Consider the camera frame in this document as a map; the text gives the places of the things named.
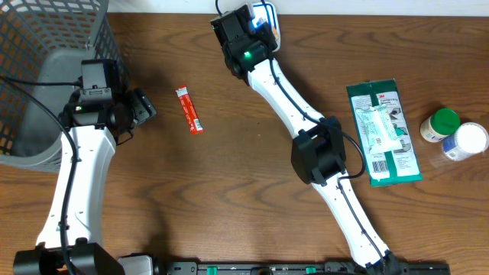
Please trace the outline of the red white small packet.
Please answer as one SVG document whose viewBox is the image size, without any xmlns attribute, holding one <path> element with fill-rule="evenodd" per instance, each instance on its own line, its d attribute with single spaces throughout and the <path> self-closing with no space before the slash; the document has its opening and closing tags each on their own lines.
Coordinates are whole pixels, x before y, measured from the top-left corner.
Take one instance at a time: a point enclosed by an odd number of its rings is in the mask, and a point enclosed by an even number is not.
<svg viewBox="0 0 489 275">
<path fill-rule="evenodd" d="M 187 86 L 180 86 L 176 89 L 177 97 L 184 111 L 189 130 L 191 134 L 201 134 L 204 132 L 203 126 L 199 120 L 192 99 L 189 95 Z"/>
</svg>

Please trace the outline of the pale green wipes packet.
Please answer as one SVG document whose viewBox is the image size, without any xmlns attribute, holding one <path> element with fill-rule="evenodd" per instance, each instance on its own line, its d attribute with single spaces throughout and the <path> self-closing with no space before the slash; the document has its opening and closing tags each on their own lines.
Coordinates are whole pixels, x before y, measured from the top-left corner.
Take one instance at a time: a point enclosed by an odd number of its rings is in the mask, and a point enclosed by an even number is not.
<svg viewBox="0 0 489 275">
<path fill-rule="evenodd" d="M 386 105 L 370 106 L 368 109 L 356 109 L 367 136 L 369 155 L 386 153 L 402 148 L 394 129 Z"/>
</svg>

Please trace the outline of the green white package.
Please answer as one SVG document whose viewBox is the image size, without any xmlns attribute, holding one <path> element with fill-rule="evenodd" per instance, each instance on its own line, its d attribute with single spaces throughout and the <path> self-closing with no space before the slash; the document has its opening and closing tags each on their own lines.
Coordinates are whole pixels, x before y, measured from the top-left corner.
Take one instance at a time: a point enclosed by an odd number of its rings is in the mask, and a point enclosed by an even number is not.
<svg viewBox="0 0 489 275">
<path fill-rule="evenodd" d="M 380 187 L 421 181 L 423 176 L 413 148 L 396 81 L 390 79 L 364 82 L 348 86 L 347 93 L 361 148 L 366 158 L 366 167 L 371 177 L 371 185 Z M 365 129 L 360 111 L 370 111 L 378 105 L 385 107 L 400 146 L 373 154 L 371 153 L 373 144 L 368 138 L 368 131 Z"/>
</svg>

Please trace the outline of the green lid jar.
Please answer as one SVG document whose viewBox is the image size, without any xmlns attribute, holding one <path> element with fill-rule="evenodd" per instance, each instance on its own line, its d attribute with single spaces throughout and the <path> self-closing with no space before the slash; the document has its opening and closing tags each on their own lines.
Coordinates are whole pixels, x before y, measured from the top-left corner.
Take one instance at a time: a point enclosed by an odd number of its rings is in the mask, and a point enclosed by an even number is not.
<svg viewBox="0 0 489 275">
<path fill-rule="evenodd" d="M 454 134 L 461 125 L 456 112 L 449 108 L 441 108 L 430 115 L 421 125 L 421 136 L 430 143 L 437 143 Z"/>
</svg>

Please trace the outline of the white jar blue label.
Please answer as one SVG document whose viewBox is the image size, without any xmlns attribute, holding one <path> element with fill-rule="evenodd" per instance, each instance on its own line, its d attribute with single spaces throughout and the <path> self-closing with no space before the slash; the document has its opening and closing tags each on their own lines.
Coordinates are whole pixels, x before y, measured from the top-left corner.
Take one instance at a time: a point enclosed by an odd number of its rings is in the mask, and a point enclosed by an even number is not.
<svg viewBox="0 0 489 275">
<path fill-rule="evenodd" d="M 442 141 L 442 152 L 453 161 L 462 161 L 488 149 L 488 132 L 474 122 L 462 124 Z"/>
</svg>

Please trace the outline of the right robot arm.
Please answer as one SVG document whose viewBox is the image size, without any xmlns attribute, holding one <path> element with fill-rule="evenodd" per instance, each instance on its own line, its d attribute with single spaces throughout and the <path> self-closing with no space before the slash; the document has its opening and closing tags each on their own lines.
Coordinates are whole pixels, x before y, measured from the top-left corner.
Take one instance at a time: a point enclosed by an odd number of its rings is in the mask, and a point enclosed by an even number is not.
<svg viewBox="0 0 489 275">
<path fill-rule="evenodd" d="M 225 64 L 275 111 L 292 138 L 291 163 L 296 175 L 311 185 L 329 207 L 347 241 L 353 261 L 367 274 L 399 274 L 400 264 L 370 223 L 351 180 L 364 174 L 346 167 L 345 142 L 361 147 L 339 121 L 316 111 L 293 87 L 275 57 L 280 27 L 270 2 L 246 2 L 222 12 L 210 24 Z"/>
</svg>

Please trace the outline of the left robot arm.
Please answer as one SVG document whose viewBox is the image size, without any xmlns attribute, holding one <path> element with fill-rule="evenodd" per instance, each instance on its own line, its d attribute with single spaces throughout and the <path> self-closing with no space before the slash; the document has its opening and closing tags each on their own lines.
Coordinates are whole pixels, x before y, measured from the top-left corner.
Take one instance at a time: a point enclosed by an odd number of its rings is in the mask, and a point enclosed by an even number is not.
<svg viewBox="0 0 489 275">
<path fill-rule="evenodd" d="M 119 136 L 156 115 L 141 89 L 129 90 L 118 63 L 84 60 L 79 89 L 53 117 L 60 128 L 60 172 L 49 216 L 34 249 L 15 255 L 16 274 L 163 274 L 150 254 L 115 259 L 102 244 L 107 173 Z"/>
</svg>

